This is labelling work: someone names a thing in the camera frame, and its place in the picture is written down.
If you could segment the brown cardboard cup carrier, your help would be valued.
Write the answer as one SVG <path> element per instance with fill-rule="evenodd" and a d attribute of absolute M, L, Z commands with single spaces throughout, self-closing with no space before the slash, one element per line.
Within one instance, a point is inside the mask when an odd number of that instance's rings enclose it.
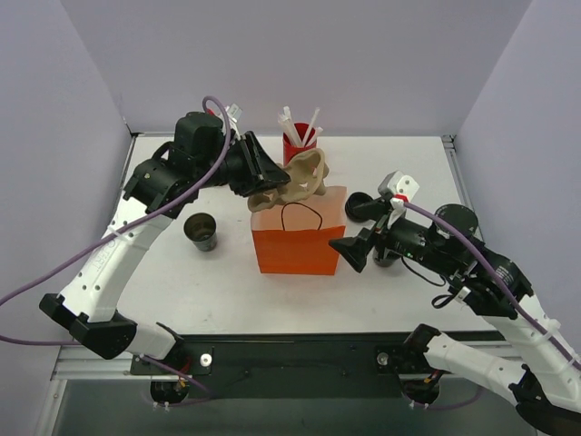
<path fill-rule="evenodd" d="M 313 195 L 322 196 L 327 192 L 324 179 L 330 169 L 325 153 L 320 148 L 296 154 L 285 166 L 278 166 L 287 173 L 290 181 L 266 193 L 252 195 L 247 201 L 251 213 L 269 210 L 277 205 L 301 202 Z"/>

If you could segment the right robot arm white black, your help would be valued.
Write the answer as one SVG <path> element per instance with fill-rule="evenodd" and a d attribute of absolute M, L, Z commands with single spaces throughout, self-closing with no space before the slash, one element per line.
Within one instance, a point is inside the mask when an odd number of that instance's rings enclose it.
<path fill-rule="evenodd" d="M 448 301 L 494 327 L 522 360 L 501 359 L 421 324 L 404 342 L 405 364 L 452 373 L 494 392 L 545 435 L 579 434 L 580 357 L 517 265 L 476 237 L 474 212 L 451 203 L 429 213 L 398 197 L 372 200 L 358 212 L 374 226 L 329 242 L 356 272 L 371 251 L 418 263 L 445 278 Z"/>

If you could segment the orange paper bag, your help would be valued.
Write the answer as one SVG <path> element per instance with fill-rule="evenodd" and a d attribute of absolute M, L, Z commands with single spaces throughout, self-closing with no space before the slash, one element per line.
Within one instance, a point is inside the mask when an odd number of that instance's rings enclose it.
<path fill-rule="evenodd" d="M 251 235 L 260 272 L 334 275 L 339 254 L 329 241 L 344 236 L 346 199 L 346 187 L 330 186 L 323 195 L 253 213 Z"/>

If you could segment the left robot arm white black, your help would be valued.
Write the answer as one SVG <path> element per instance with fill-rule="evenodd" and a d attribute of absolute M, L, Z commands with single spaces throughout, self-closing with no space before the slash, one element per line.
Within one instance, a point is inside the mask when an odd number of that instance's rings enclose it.
<path fill-rule="evenodd" d="M 265 193 L 290 181 L 262 149 L 256 135 L 242 136 L 213 115 L 180 118 L 171 141 L 138 164 L 123 189 L 105 245 L 94 250 L 77 276 L 39 308 L 85 348 L 110 360 L 122 352 L 145 354 L 162 372 L 181 369 L 184 350 L 168 327 L 122 316 L 126 284 L 153 242 L 193 203 L 202 188 L 227 185 L 240 197 Z"/>

